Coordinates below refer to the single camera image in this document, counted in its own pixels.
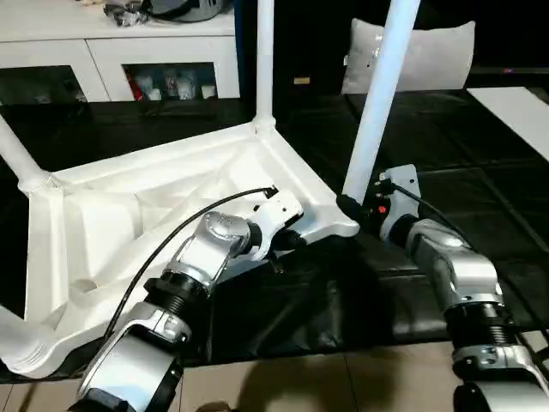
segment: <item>black fabric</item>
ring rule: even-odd
[[[341,192],[364,96],[296,99],[278,129],[318,175]],[[37,161],[50,170],[247,121],[234,100],[2,108]],[[398,94],[376,173],[414,163],[422,196],[456,222],[515,281],[549,324],[549,165],[466,92]],[[0,303],[22,315],[27,199],[0,165],[0,228],[10,242]],[[328,238],[228,282],[214,293],[204,355],[187,366],[447,338],[431,285],[403,252],[367,233]],[[504,298],[522,329],[516,297]],[[51,379],[70,376],[97,348],[76,350]],[[3,381],[21,381],[4,371]]]

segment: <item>cushion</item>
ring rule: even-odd
[[[353,19],[343,94],[367,93],[383,27]],[[413,30],[397,91],[463,88],[474,51],[474,21],[459,27]]]

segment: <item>electrical wire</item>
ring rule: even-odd
[[[438,218],[443,221],[448,227],[452,228],[457,234],[459,234],[463,240],[466,241],[465,236],[463,235],[463,232],[457,227],[450,219],[446,217],[446,215],[437,209],[435,206],[433,206],[431,203],[427,202],[425,199],[422,199],[421,197],[417,196],[416,194],[412,193],[411,191],[404,189],[402,186],[392,184],[391,187],[395,189],[396,191],[399,191],[400,193],[412,198],[417,203],[421,204],[422,206],[425,206],[428,208],[432,213],[438,216]]]
[[[194,215],[189,217],[187,220],[185,220],[183,223],[181,223],[179,226],[177,226],[173,231],[162,241],[162,243],[159,244],[159,246],[154,249],[153,253],[148,257],[148,259],[145,261],[143,266],[137,271],[134,278],[131,280],[130,285],[124,292],[124,295],[122,296],[122,299],[120,300],[120,303],[118,303],[118,307],[116,311],[114,311],[114,314],[112,315],[111,321],[106,327],[105,334],[103,335],[103,342],[101,343],[101,346],[103,346],[106,341],[108,340],[109,336],[114,331],[114,327],[116,326],[117,321],[120,319],[120,315],[122,314],[122,310],[124,309],[124,306],[126,305],[126,302],[128,301],[128,298],[130,297],[133,290],[136,288],[137,283],[142,278],[143,274],[147,270],[147,268],[150,266],[150,264],[154,261],[154,259],[159,255],[159,253],[166,247],[170,241],[176,237],[176,235],[181,232],[186,226],[188,226],[190,223],[192,223],[195,219],[202,216],[203,214],[209,212],[212,209],[217,208],[218,206],[221,206],[224,203],[230,202],[234,199],[237,199],[239,197],[244,197],[247,195],[251,195],[252,193],[260,193],[264,192],[267,197],[273,196],[277,190],[274,187],[263,187],[259,189],[252,189],[249,191],[241,191],[240,193],[236,193],[231,196],[227,196],[222,198],[221,200],[218,200],[217,202],[214,202],[210,204],[209,206],[205,207],[204,209],[201,209],[197,211]]]
[[[450,227],[452,230],[454,230],[456,233],[458,233],[462,237],[462,239],[466,243],[469,244],[469,246],[471,247],[471,250],[476,251],[478,253],[478,250],[467,239],[467,237],[463,234],[463,232],[459,229],[459,227],[457,227],[454,223],[452,223],[444,215],[444,213],[442,211],[440,211],[435,206],[433,206],[432,204],[427,202],[425,199],[422,199],[421,197],[415,195],[411,191],[408,191],[407,189],[403,188],[402,186],[399,186],[399,185],[396,185],[396,184],[393,183],[393,184],[391,184],[391,188],[393,188],[396,191],[399,191],[400,193],[412,198],[413,200],[415,200],[419,204],[427,207],[431,212],[433,212],[436,216],[438,216],[438,218],[440,218],[441,221],[443,221],[446,225],[448,225],[448,227]],[[503,280],[507,284],[507,286],[511,289],[511,291],[513,292],[515,297],[521,302],[522,307],[524,308],[524,310],[528,313],[528,315],[532,319],[532,322],[534,323],[534,326],[540,331],[541,335],[546,340],[547,345],[549,345],[549,333],[547,333],[547,330],[544,326],[543,321],[538,316],[538,314],[535,312],[533,307],[530,306],[530,304],[528,303],[528,300],[524,297],[524,295],[522,294],[520,288],[517,287],[517,285],[513,281],[511,281],[511,279],[507,275],[505,275],[501,272],[498,272],[498,278],[500,278],[501,280]],[[532,346],[530,345],[530,343],[528,342],[526,337],[524,337],[524,335],[520,331],[516,332],[516,337],[519,340],[519,342],[521,343],[521,345],[524,346],[527,349],[527,351],[530,353],[530,355],[532,356],[533,362],[540,369],[540,372],[545,376],[545,378],[547,380],[549,380],[549,370],[543,364],[544,359],[541,359],[539,357],[539,353],[534,351],[534,349],[532,348]]]

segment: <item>floor tile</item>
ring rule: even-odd
[[[427,343],[347,354],[359,411],[453,412],[461,381],[451,352],[450,343]]]
[[[8,402],[8,396],[11,392],[12,385],[0,385],[0,409],[3,409],[6,402]]]
[[[4,412],[63,412],[75,403],[80,380],[14,385]]]
[[[342,355],[187,369],[182,412],[227,402],[239,412],[355,412]]]

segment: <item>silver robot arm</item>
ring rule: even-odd
[[[420,196],[415,168],[380,176]],[[435,221],[421,220],[418,202],[398,191],[380,237],[404,248],[428,275],[454,344],[454,373],[463,380],[454,395],[457,412],[549,411],[549,386],[527,349],[516,340],[492,262],[462,236]]]
[[[298,199],[280,191],[248,220],[209,212],[165,267],[145,283],[148,296],[90,363],[75,412],[168,410],[183,376],[179,354],[201,329],[221,273],[234,258],[263,260],[273,237],[303,215]]]

